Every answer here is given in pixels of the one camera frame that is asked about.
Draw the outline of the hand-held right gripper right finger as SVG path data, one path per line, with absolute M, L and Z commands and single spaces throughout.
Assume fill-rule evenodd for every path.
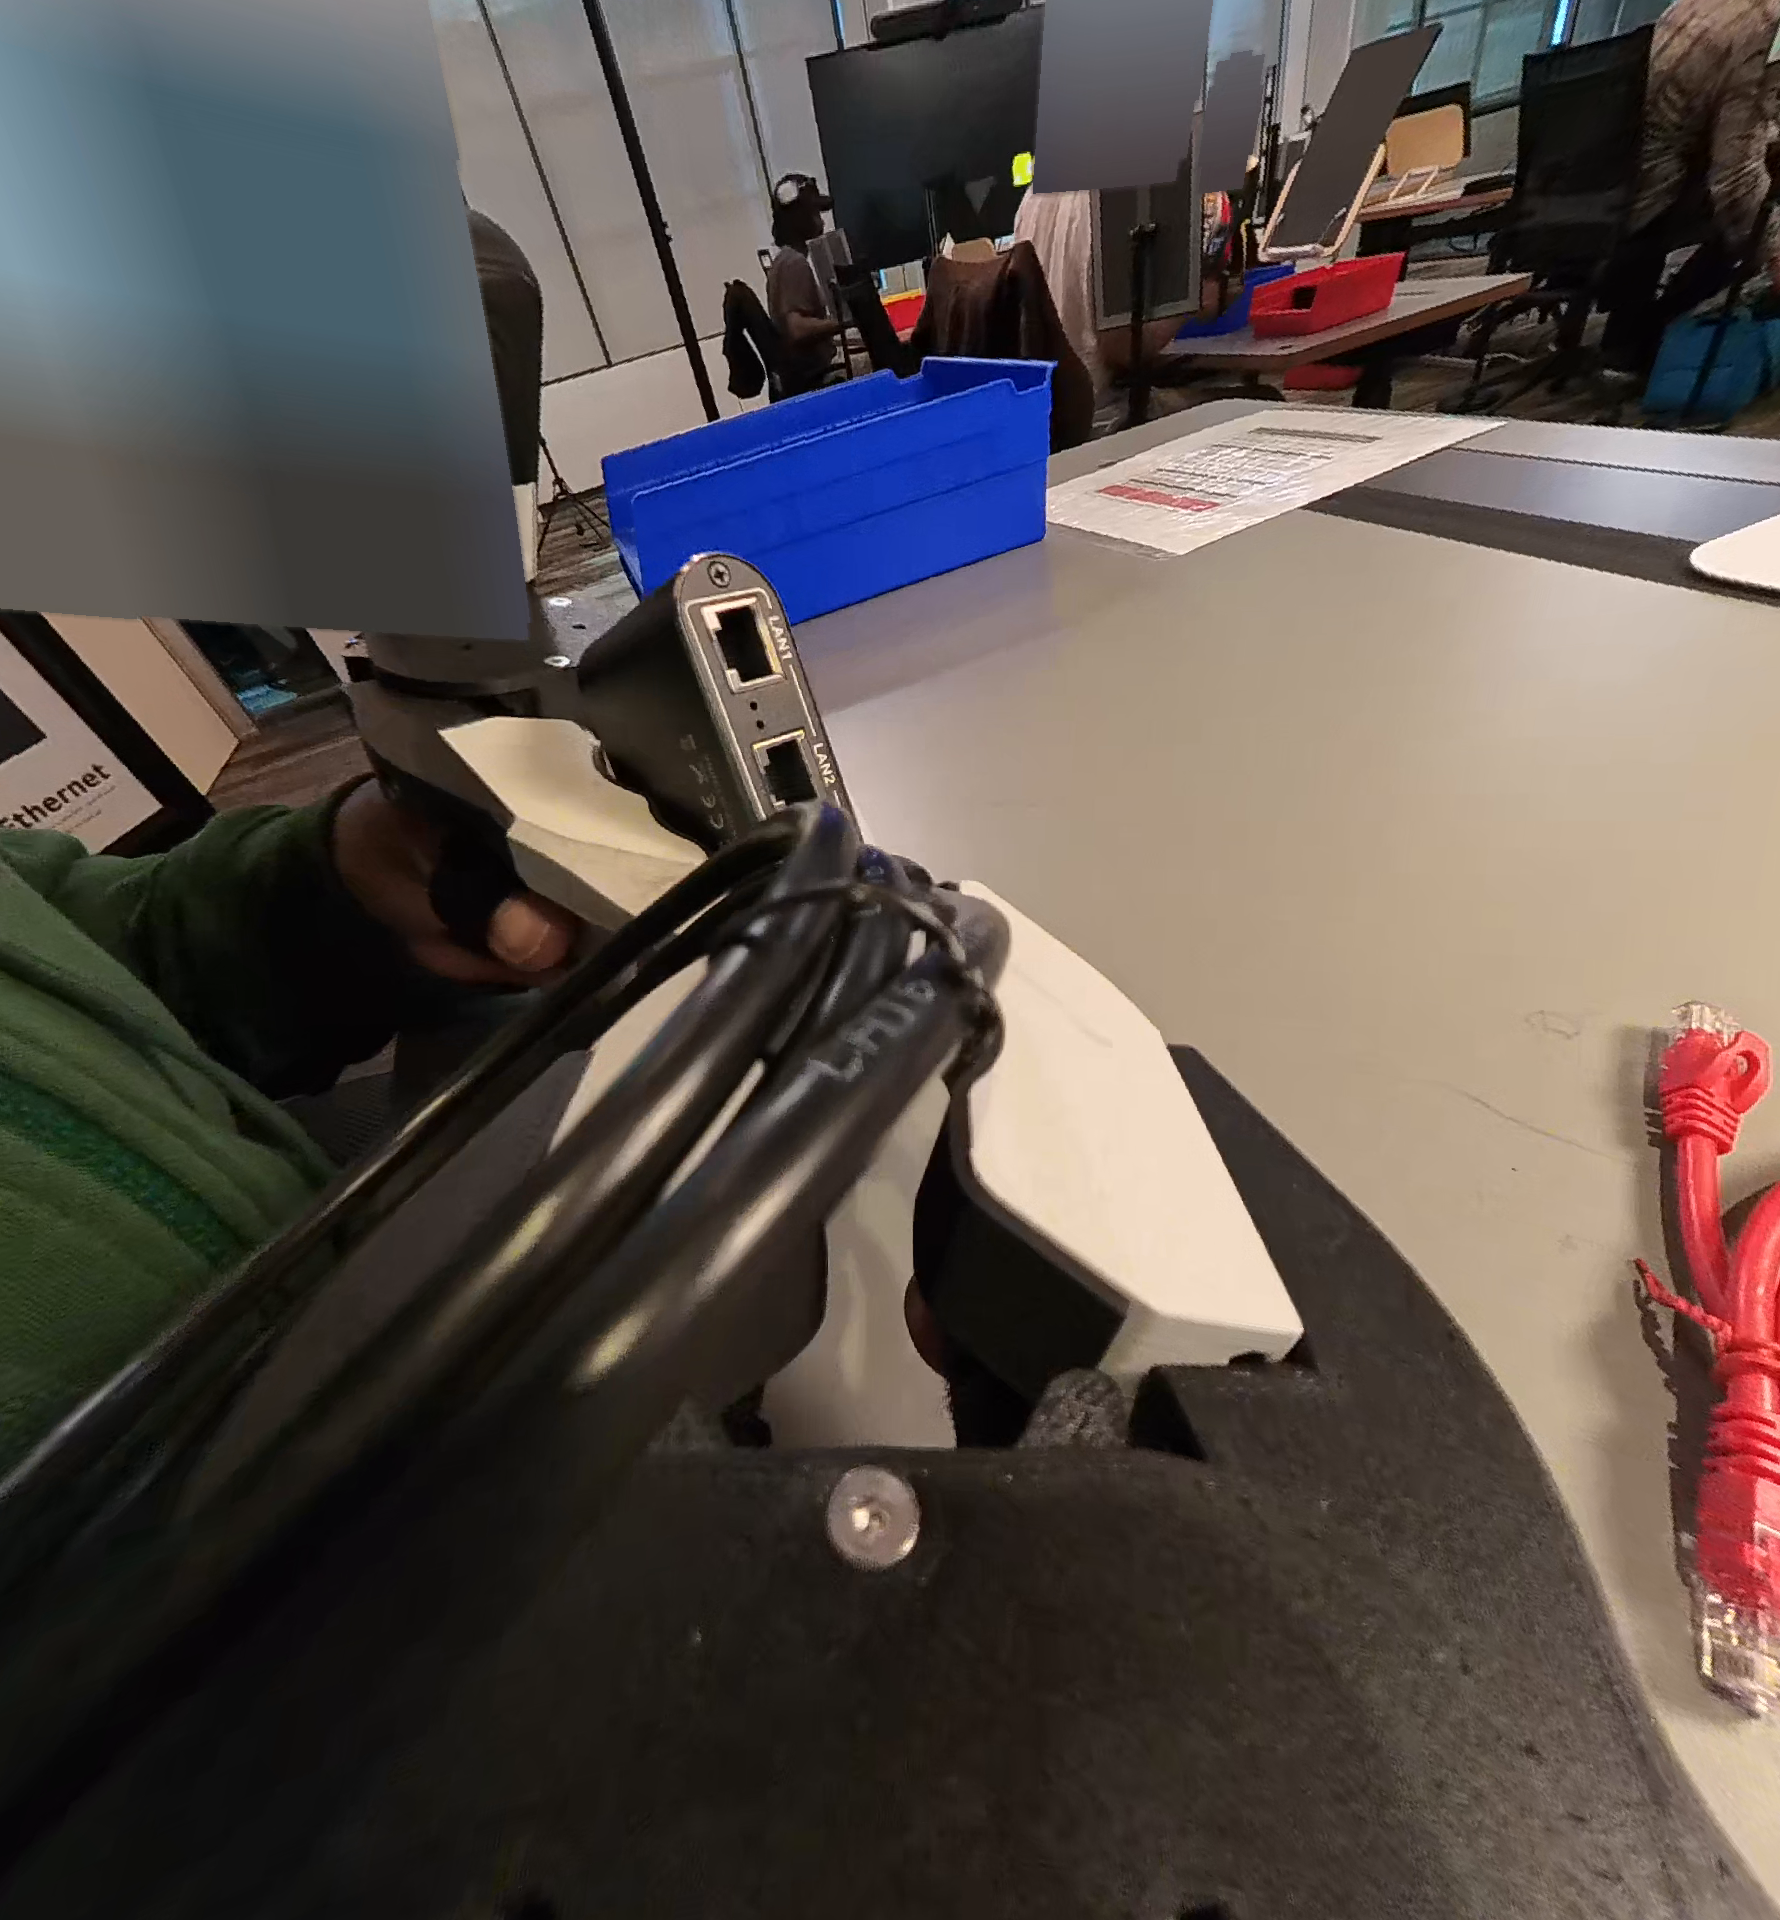
M 906 1325 L 942 1379 L 1035 1402 L 1068 1373 L 1289 1360 L 1305 1337 L 1164 1033 L 979 880 L 1009 934 L 1002 1037 L 913 1196 Z

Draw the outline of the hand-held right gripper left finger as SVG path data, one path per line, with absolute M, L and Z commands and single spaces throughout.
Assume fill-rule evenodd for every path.
M 560 1149 L 580 1129 L 589 1111 L 603 1104 L 607 1092 L 622 1077 L 626 1077 L 626 1072 L 639 1062 L 639 1056 L 647 1053 L 648 1044 L 658 1035 L 658 1032 L 662 1032 L 676 1012 L 679 1012 L 684 1003 L 687 1003 L 700 991 L 700 986 L 700 980 L 664 980 L 611 1024 L 611 1028 L 590 1048 L 582 1075 L 567 1099 L 567 1108 L 559 1119 L 556 1130 L 553 1133 L 548 1149 Z M 662 1181 L 662 1187 L 658 1187 L 660 1199 L 669 1198 L 677 1187 L 684 1187 L 686 1181 L 696 1173 L 697 1166 L 710 1157 L 717 1142 L 733 1127 L 734 1115 L 739 1115 L 745 1104 L 759 1090 L 761 1078 L 763 1062 L 754 1062 L 736 1083 L 734 1092 L 710 1118 L 710 1124 L 704 1129 L 704 1133 L 692 1141 L 686 1158 Z

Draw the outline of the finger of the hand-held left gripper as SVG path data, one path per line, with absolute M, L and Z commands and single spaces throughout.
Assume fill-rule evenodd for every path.
M 594 929 L 622 929 L 707 857 L 609 780 L 597 739 L 569 719 L 486 715 L 440 736 L 503 820 L 523 887 Z

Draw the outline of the black ethernet port adapter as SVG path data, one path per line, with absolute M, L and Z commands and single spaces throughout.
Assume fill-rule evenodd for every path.
M 781 599 L 756 565 L 690 560 L 573 673 L 573 718 L 609 773 L 702 851 L 796 805 L 853 817 Z

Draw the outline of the person's left hand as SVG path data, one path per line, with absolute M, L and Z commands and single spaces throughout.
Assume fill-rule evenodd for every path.
M 374 773 L 331 810 L 331 862 L 355 905 L 417 969 L 481 989 L 528 989 L 567 972 L 586 925 L 499 859 L 465 862 Z

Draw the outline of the blue storage bin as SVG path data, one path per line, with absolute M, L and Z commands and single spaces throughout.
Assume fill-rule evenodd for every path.
M 1270 286 L 1273 280 L 1281 280 L 1292 274 L 1294 274 L 1292 260 L 1273 260 L 1261 266 L 1248 269 L 1242 274 L 1242 283 L 1237 286 L 1237 290 L 1230 291 L 1228 298 L 1225 300 L 1220 314 L 1217 314 L 1214 317 L 1190 319 L 1181 324 L 1173 337 L 1173 344 L 1214 341 L 1214 339 L 1225 339 L 1225 337 L 1243 332 L 1249 324 L 1256 293 L 1263 286 Z
M 606 457 L 641 594 L 696 557 L 754 565 L 807 622 L 1046 536 L 1052 363 L 931 357 Z

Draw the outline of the person's green sweater torso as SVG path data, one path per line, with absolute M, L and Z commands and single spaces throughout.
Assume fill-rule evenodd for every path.
M 0 1480 L 329 1181 L 0 857 Z

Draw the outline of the chair with brown jacket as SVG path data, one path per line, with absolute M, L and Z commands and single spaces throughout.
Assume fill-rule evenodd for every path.
M 991 257 L 937 254 L 911 347 L 919 359 L 1038 360 L 1052 366 L 1050 450 L 1090 443 L 1096 393 L 1090 363 L 1052 300 L 1041 254 L 1028 240 Z

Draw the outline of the laminated instruction sheet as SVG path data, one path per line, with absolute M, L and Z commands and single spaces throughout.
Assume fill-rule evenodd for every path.
M 1049 488 L 1046 520 L 1164 557 L 1214 542 L 1467 440 L 1478 416 L 1270 402 Z

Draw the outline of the black television screen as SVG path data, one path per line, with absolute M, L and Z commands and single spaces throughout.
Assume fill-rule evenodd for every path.
M 1045 11 L 970 4 L 950 32 L 817 53 L 810 111 L 835 225 L 872 270 L 1002 242 L 1035 145 Z

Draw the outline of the red storage bin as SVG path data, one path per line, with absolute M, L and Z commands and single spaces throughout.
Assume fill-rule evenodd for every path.
M 1405 270 L 1405 253 L 1361 254 L 1260 280 L 1248 327 L 1257 341 L 1308 341 L 1383 315 Z

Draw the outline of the wooden work table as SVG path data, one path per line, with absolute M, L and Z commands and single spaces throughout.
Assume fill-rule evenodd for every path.
M 1159 366 L 1190 375 L 1218 375 L 1235 382 L 1242 393 L 1254 393 L 1261 391 L 1265 382 L 1285 386 L 1296 369 L 1353 363 L 1353 407 L 1385 410 L 1392 369 L 1422 357 L 1415 337 L 1528 296 L 1532 283 L 1532 274 L 1404 279 L 1378 315 L 1298 339 L 1257 339 L 1251 329 L 1214 339 L 1175 339 L 1159 354 Z

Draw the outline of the blue bag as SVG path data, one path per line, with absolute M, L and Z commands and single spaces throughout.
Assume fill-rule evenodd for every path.
M 1674 319 L 1638 409 L 1676 424 L 1725 426 L 1780 389 L 1780 293 Z

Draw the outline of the black white wall poster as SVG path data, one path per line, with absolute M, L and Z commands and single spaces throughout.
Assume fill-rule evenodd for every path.
M 0 611 L 0 829 L 164 851 L 213 810 L 119 694 L 32 611 Z

